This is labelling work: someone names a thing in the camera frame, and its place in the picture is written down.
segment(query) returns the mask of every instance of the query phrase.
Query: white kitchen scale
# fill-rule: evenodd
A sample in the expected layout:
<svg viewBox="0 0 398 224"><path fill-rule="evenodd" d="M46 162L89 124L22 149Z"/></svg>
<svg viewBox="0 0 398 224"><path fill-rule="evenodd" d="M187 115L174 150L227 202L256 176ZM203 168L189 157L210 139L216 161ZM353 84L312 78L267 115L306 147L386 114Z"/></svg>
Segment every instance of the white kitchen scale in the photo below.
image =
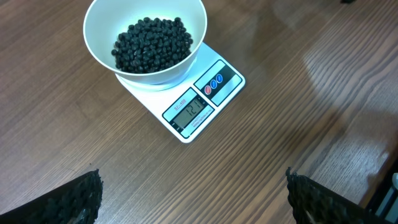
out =
<svg viewBox="0 0 398 224"><path fill-rule="evenodd" d="M194 140L246 83L235 68L204 43L195 62L178 80L146 85L116 76L184 143Z"/></svg>

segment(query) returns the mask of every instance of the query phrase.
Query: pile of beans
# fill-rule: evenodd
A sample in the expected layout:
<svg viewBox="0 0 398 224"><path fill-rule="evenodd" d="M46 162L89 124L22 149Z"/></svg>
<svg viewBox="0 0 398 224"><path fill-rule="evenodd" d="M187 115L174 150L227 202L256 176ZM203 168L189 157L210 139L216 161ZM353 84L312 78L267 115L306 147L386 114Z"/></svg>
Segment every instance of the pile of beans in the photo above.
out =
<svg viewBox="0 0 398 224"><path fill-rule="evenodd" d="M116 68L129 73L152 73L170 68L191 54L191 34L181 18L174 21L145 17L119 34L112 55Z"/></svg>

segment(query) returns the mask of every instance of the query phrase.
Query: wood grain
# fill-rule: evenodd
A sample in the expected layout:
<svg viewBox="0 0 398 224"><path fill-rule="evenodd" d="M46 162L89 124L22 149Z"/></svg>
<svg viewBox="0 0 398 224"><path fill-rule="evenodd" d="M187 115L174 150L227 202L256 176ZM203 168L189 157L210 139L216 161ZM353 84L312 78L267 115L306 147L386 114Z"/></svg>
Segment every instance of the wood grain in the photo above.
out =
<svg viewBox="0 0 398 224"><path fill-rule="evenodd" d="M203 0L247 83L191 144L89 54L90 3L0 1L0 213L99 168L97 223L294 223L288 166L364 207L396 159L397 1Z"/></svg>

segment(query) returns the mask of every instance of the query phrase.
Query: black bean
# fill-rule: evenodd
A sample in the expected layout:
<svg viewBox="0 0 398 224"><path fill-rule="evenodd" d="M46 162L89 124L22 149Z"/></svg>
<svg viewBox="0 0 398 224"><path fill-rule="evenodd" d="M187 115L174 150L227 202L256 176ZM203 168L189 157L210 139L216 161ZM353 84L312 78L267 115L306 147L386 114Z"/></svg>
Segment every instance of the black bean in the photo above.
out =
<svg viewBox="0 0 398 224"><path fill-rule="evenodd" d="M134 56L137 56L137 55L139 55L139 54L141 54L141 49L138 49L138 50L136 50L136 51L134 52Z"/></svg>
<svg viewBox="0 0 398 224"><path fill-rule="evenodd" d="M154 56L154 54L153 54L151 51L149 51L149 52L146 53L146 56L149 57L149 58L151 58L151 57Z"/></svg>
<svg viewBox="0 0 398 224"><path fill-rule="evenodd" d="M155 59L154 60L154 65L155 66L159 66L160 65L160 60L159 59Z"/></svg>

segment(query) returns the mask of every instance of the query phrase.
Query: black textured object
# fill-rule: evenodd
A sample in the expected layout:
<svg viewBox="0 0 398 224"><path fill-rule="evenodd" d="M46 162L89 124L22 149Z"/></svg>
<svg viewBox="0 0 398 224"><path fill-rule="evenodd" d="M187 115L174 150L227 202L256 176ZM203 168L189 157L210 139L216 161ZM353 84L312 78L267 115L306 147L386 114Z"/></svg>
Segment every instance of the black textured object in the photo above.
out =
<svg viewBox="0 0 398 224"><path fill-rule="evenodd" d="M398 173L398 159L394 161L366 206L367 211L374 213L379 218L386 219L388 214L398 212L394 211L393 206L395 201L398 201L398 190L392 183L394 173Z"/></svg>
<svg viewBox="0 0 398 224"><path fill-rule="evenodd" d="M341 0L341 3L350 4L355 2L355 0Z"/></svg>
<svg viewBox="0 0 398 224"><path fill-rule="evenodd" d="M293 208L293 217L298 224L389 223L306 176L290 174L290 167L286 171L286 177L289 190L287 200Z"/></svg>
<svg viewBox="0 0 398 224"><path fill-rule="evenodd" d="M0 215L0 223L92 224L101 206L102 190L97 169Z"/></svg>

